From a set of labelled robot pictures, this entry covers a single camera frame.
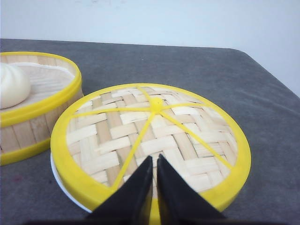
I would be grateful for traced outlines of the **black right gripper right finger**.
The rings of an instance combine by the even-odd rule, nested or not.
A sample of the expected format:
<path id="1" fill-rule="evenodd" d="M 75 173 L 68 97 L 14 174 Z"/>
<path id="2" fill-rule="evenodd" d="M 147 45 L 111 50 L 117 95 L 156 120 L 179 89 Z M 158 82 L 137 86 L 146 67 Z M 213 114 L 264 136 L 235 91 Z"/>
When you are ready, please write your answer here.
<path id="1" fill-rule="evenodd" d="M 157 191 L 160 213 L 219 213 L 184 181 L 161 154 L 157 160 Z"/>

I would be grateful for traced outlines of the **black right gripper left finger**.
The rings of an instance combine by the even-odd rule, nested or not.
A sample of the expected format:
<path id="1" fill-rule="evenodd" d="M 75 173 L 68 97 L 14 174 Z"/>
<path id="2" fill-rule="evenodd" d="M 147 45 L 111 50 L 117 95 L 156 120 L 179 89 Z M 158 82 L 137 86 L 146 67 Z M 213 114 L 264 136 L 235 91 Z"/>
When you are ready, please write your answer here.
<path id="1" fill-rule="evenodd" d="M 152 202 L 152 157 L 148 156 L 113 195 L 93 213 L 150 213 Z"/>

